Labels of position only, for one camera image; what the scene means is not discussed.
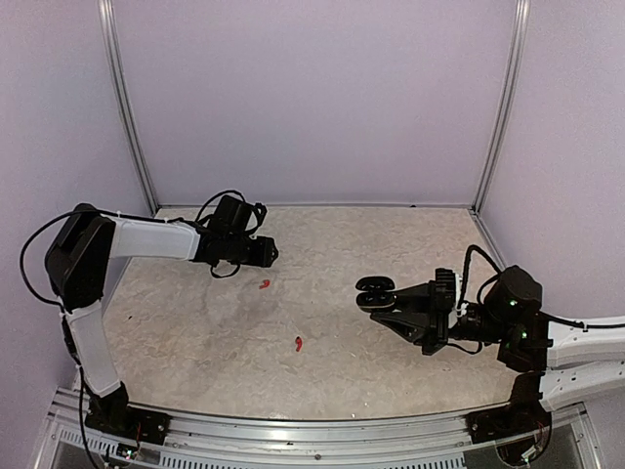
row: white wall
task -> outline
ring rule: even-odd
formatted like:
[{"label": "white wall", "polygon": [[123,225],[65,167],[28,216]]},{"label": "white wall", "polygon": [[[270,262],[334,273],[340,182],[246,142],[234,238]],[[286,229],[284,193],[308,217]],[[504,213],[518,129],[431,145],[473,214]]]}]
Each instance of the white wall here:
[{"label": "white wall", "polygon": [[[506,260],[543,283],[544,309],[554,315],[625,314],[624,19],[617,0],[531,5],[482,215]],[[588,403],[609,467],[625,460],[624,405],[622,393]]]},{"label": "white wall", "polygon": [[[0,6],[0,454],[25,467],[58,385],[73,366],[58,311],[18,270],[21,245],[80,201],[146,213],[112,93],[95,1],[3,0]],[[27,270],[51,294],[43,256]],[[113,269],[114,279],[120,265]]]},{"label": "white wall", "polygon": [[469,205],[515,5],[116,2],[159,200]]}]

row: marble table surface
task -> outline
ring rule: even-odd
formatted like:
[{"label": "marble table surface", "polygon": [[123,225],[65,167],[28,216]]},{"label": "marble table surface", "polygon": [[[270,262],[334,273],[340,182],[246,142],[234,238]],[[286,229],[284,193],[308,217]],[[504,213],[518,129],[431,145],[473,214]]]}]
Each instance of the marble table surface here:
[{"label": "marble table surface", "polygon": [[[195,212],[163,209],[159,217]],[[437,267],[461,272],[467,246],[483,245],[466,210],[270,207],[259,235],[275,238],[279,259],[232,278],[212,279],[209,266],[185,261],[129,263],[104,328],[131,401],[331,420],[508,400],[516,374],[496,360],[495,346],[475,357],[452,348],[424,357],[354,302],[364,276],[386,275],[402,288],[428,281]],[[476,256],[469,299],[491,274]],[[271,286],[260,289],[266,279]]]}]

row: enclosure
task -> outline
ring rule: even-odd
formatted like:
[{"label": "enclosure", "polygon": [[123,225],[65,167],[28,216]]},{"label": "enclosure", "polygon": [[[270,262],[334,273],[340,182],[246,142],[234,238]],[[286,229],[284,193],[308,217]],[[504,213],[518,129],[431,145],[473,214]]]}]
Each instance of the enclosure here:
[{"label": "enclosure", "polygon": [[[80,202],[193,220],[236,189],[280,252],[223,279],[111,261],[117,372],[172,415],[137,467],[505,467],[464,419],[518,373],[494,346],[422,355],[358,309],[362,277],[461,273],[476,244],[551,315],[621,315],[622,2],[7,0],[1,18],[3,466],[90,467],[58,311],[18,268]],[[46,297],[59,227],[25,258]],[[471,301],[491,270],[474,260]],[[620,467],[621,389],[555,411],[531,467]]]}]

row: vertical metal post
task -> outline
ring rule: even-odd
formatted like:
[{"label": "vertical metal post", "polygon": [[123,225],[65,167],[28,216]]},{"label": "vertical metal post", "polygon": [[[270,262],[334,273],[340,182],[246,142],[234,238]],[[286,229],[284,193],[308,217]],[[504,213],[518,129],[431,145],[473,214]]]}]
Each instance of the vertical metal post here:
[{"label": "vertical metal post", "polygon": [[512,103],[517,88],[517,78],[521,68],[521,56],[525,35],[527,33],[527,23],[529,19],[529,2],[530,0],[517,0],[517,12],[515,15],[515,23],[513,28],[512,44],[510,46],[510,55],[508,57],[508,65],[506,67],[506,77],[504,80],[504,89],[499,101],[497,110],[497,119],[495,120],[495,128],[493,130],[490,144],[488,146],[488,156],[484,164],[481,178],[479,180],[478,192],[473,202],[474,212],[479,216],[484,206],[492,177],[495,172],[497,160],[501,152],[501,147],[506,134],[506,127],[512,109]]},{"label": "vertical metal post", "polygon": [[104,35],[104,47],[108,58],[113,90],[115,91],[117,105],[119,107],[119,115],[124,126],[126,138],[128,139],[130,154],[133,158],[146,204],[150,213],[155,215],[156,211],[159,209],[159,204],[156,198],[154,185],[147,171],[146,159],[144,158],[144,153],[139,142],[135,118],[130,108],[128,90],[126,89],[126,82],[124,80],[124,69],[119,52],[119,42],[117,40],[117,30],[115,29],[115,14],[113,12],[112,0],[98,0],[98,6],[100,9],[100,23],[102,24]]}]

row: robotic arm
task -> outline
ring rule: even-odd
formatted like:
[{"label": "robotic arm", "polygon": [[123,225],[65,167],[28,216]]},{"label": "robotic arm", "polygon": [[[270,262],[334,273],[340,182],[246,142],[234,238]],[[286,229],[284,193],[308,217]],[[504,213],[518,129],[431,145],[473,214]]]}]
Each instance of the robotic arm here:
[{"label": "robotic arm", "polygon": [[[278,256],[273,238],[250,237],[263,224],[267,208],[226,195],[214,214],[195,222],[122,218],[89,204],[76,206],[72,213],[48,250],[45,267],[62,303],[65,343],[82,367],[90,396],[85,423],[132,440],[142,429],[143,441],[162,444],[169,416],[128,406],[128,393],[104,336],[102,298],[108,260],[172,258],[207,263],[211,273],[221,260],[236,265],[232,274],[241,265],[267,268]],[[252,214],[257,226],[246,230]]]},{"label": "robotic arm", "polygon": [[[426,356],[447,345],[461,348],[449,340],[477,342],[475,352],[462,349],[471,354],[483,345],[498,345],[497,360],[520,375],[505,405],[467,416],[474,443],[551,427],[550,412],[625,387],[625,341],[616,330],[625,327],[625,317],[588,323],[547,315],[540,311],[542,286],[519,266],[498,270],[480,289],[478,301],[466,302],[472,251],[487,257],[478,246],[469,247],[460,291],[460,278],[447,269],[437,269],[428,283],[401,290],[390,278],[365,277],[356,284],[361,291],[356,303]],[[526,463],[544,445],[521,442],[504,460]]]}]

